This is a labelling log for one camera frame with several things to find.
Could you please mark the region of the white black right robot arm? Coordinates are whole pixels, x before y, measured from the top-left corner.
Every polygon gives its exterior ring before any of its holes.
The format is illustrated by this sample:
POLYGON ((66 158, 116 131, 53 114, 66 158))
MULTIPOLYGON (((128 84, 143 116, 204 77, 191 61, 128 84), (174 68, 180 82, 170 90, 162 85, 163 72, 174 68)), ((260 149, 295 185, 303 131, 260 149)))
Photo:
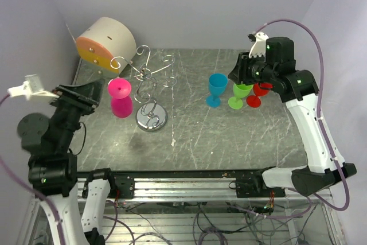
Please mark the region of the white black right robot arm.
POLYGON ((250 51, 239 54, 228 77, 235 84, 270 84, 292 115, 307 155, 306 166, 264 169, 252 184, 254 192, 263 197, 273 188, 290 188, 309 196, 355 175, 355 164, 341 156, 317 112, 320 91, 313 74, 296 69, 293 40, 269 38, 263 32, 249 39, 250 51))

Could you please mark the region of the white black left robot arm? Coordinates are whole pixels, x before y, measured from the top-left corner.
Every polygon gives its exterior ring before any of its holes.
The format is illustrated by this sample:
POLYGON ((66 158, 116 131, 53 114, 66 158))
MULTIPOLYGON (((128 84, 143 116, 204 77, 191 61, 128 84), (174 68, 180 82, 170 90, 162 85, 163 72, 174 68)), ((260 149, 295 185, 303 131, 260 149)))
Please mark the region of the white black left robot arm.
POLYGON ((105 244, 101 223, 108 197, 117 190, 111 169, 89 173, 84 210, 78 205, 77 155, 70 148, 82 116, 99 106, 104 79, 83 85, 58 85, 49 104, 54 114, 31 113, 21 119, 17 134, 30 154, 28 181, 45 212, 54 244, 105 244))

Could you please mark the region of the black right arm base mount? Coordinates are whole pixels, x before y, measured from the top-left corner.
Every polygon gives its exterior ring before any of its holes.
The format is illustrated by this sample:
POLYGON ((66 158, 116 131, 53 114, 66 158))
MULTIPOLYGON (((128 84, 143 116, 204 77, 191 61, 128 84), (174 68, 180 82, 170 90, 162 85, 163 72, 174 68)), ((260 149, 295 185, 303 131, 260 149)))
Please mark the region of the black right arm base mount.
POLYGON ((237 198, 265 198, 285 197, 283 188, 269 188, 263 180, 258 177, 236 178, 228 187, 235 191, 237 198))

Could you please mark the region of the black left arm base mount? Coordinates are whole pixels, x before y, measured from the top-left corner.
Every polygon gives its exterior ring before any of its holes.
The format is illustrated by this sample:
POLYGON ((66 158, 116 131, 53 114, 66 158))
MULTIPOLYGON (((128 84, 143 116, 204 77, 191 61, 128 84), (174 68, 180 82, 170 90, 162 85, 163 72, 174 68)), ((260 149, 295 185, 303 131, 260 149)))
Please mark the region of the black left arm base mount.
POLYGON ((135 192, 135 180, 127 174, 115 175, 115 187, 111 191, 115 199, 132 199, 135 192))

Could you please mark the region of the green plastic wine glass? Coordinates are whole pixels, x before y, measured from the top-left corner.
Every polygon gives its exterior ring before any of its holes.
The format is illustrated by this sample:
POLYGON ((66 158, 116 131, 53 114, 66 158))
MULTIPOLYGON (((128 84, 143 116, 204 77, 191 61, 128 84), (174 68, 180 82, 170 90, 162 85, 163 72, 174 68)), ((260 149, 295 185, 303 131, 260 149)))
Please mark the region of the green plastic wine glass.
POLYGON ((239 110, 243 107, 243 99, 247 97, 253 89, 253 85, 234 84, 233 97, 228 99, 228 105, 234 110, 239 110))

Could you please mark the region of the red plastic wine glass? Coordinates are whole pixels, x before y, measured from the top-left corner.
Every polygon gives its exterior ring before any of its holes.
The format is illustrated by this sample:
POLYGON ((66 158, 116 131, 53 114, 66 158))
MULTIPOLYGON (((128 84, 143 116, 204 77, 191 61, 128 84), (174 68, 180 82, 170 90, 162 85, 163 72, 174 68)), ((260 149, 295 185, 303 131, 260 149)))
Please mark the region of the red plastic wine glass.
POLYGON ((270 83, 259 83, 253 86, 253 95, 246 98, 247 105, 252 108, 261 106, 261 97, 267 95, 272 90, 270 83))

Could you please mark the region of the blue plastic wine glass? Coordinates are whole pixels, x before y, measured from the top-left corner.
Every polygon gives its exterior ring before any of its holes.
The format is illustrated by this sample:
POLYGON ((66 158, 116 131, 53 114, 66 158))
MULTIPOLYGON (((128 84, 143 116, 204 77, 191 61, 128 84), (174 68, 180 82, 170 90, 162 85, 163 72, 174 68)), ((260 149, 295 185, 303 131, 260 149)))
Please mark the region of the blue plastic wine glass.
POLYGON ((209 96, 206 98, 206 103, 209 107, 217 108, 220 106, 220 96, 225 92, 227 84, 228 78, 222 73, 214 73, 209 77, 209 96))

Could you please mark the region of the pink plastic wine glass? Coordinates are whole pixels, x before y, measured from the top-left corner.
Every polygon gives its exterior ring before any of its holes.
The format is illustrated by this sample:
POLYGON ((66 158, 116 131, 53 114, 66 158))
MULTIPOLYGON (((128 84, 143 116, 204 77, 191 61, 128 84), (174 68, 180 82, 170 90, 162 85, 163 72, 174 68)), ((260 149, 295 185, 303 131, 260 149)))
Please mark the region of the pink plastic wine glass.
POLYGON ((130 97, 131 84, 124 78, 112 79, 107 86, 111 96, 111 111, 118 118, 126 118, 132 114, 133 103, 130 97))

